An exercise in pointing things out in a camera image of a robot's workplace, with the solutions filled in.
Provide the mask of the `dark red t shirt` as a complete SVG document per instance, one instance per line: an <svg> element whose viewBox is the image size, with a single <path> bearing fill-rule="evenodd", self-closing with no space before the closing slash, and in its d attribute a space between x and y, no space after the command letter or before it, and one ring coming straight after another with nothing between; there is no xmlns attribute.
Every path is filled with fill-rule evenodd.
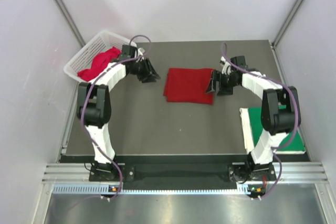
<svg viewBox="0 0 336 224"><path fill-rule="evenodd" d="M211 68L170 68L163 95L167 102L213 104L213 94L206 93L211 80Z"/></svg>

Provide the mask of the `white plastic basket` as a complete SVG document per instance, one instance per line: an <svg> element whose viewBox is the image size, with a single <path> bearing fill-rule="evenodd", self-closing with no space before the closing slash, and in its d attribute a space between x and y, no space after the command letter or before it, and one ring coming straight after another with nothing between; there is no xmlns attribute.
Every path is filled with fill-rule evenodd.
<svg viewBox="0 0 336 224"><path fill-rule="evenodd" d="M97 54L105 52L112 47L121 50L123 45L128 44L133 47L137 46L135 42L130 42L130 40L125 37L103 30L95 35L68 61L64 66L64 73L77 82L83 82L83 79L78 76L78 72L88 69ZM122 64L114 66L110 63L103 72L105 74L96 82L97 85L115 85L126 75L125 66Z"/></svg>

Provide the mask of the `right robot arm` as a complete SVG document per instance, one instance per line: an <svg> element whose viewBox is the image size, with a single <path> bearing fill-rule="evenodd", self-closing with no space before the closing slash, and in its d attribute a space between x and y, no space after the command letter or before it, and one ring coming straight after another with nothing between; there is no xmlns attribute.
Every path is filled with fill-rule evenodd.
<svg viewBox="0 0 336 224"><path fill-rule="evenodd" d="M245 57L220 59L222 69L213 70L206 93L218 96L232 95L234 87L241 86L261 99L260 121L262 132L257 145L248 153L245 174L252 180L268 174L276 150L283 148L282 141L296 135L301 123L297 89L266 77L256 69L249 69Z"/></svg>

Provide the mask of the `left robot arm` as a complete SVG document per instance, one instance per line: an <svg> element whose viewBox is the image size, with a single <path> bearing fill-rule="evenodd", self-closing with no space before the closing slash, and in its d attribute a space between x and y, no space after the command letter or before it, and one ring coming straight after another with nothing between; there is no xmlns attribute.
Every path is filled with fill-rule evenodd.
<svg viewBox="0 0 336 224"><path fill-rule="evenodd" d="M110 91L129 74L135 75L142 83L156 82L160 78L142 50L131 44L97 54L90 68L78 73L82 82L78 86L76 115L95 152L89 175L91 182L120 178L121 169L109 134L112 116Z"/></svg>

